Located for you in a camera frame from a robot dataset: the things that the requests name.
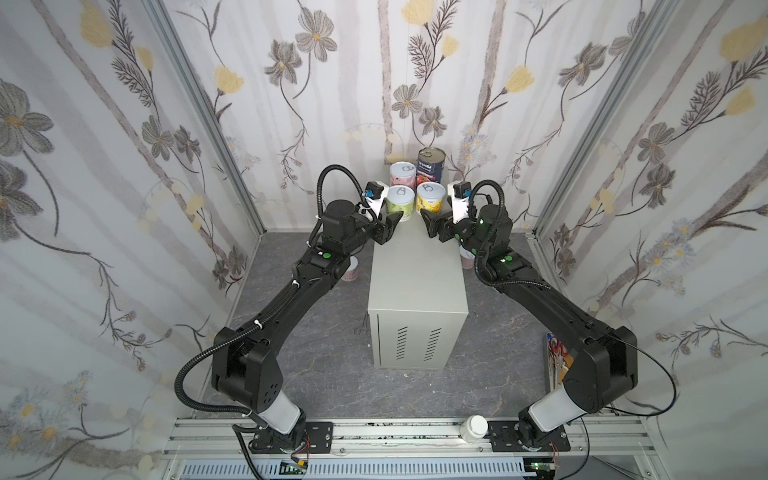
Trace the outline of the yellow label can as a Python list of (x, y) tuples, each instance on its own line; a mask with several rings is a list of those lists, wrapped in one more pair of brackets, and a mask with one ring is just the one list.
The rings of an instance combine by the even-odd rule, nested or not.
[(416, 190), (416, 208), (419, 212), (426, 210), (440, 213), (445, 196), (446, 190), (442, 184), (422, 182), (417, 186)]

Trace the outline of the green label can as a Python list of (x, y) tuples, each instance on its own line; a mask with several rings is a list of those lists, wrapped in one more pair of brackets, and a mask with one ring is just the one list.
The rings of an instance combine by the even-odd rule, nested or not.
[(415, 192), (406, 185), (393, 185), (389, 188), (386, 198), (387, 214), (401, 213), (401, 222), (408, 221), (414, 209)]

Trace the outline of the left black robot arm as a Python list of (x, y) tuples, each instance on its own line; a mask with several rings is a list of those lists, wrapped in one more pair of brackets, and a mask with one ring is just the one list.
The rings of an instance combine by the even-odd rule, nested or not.
[[(292, 330), (310, 308), (327, 294), (349, 270), (352, 258), (373, 240), (388, 242), (400, 222), (399, 213), (384, 215), (388, 192), (378, 181), (361, 184), (353, 180), (358, 201), (325, 202), (322, 189), (326, 177), (353, 173), (332, 164), (317, 181), (317, 222), (307, 240), (307, 249), (291, 267), (291, 278), (254, 318), (236, 330), (221, 329), (211, 347), (191, 358), (179, 370), (174, 392), (185, 406), (208, 413), (235, 413), (254, 422), (250, 433), (266, 431), (270, 446), (297, 451), (308, 441), (306, 414), (283, 390), (283, 374), (277, 357)], [(230, 404), (209, 404), (193, 399), (184, 389), (187, 375), (205, 359), (211, 359), (211, 385), (230, 399)]]

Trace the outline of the blue red tomato can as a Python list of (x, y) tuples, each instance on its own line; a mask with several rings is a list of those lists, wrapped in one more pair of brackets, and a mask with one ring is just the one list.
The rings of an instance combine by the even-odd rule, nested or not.
[(426, 182), (440, 184), (442, 181), (443, 166), (446, 153), (436, 147), (423, 147), (418, 152), (416, 184)]

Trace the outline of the pink white can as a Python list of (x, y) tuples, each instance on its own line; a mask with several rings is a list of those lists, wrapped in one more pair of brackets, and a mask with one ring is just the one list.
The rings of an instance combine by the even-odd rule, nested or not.
[(390, 185), (416, 188), (417, 167), (406, 161), (396, 162), (390, 166)]

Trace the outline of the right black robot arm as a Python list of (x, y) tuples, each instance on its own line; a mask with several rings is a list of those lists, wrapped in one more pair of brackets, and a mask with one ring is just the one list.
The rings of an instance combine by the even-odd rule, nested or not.
[(632, 331), (613, 328), (584, 311), (510, 247), (513, 222), (497, 182), (463, 182), (454, 193), (444, 213), (420, 208), (428, 236), (441, 242), (457, 240), (473, 254), (478, 280), (524, 307), (573, 359), (562, 383), (524, 408), (514, 427), (521, 447), (549, 446), (563, 434), (565, 424), (599, 412), (638, 385), (643, 351)]

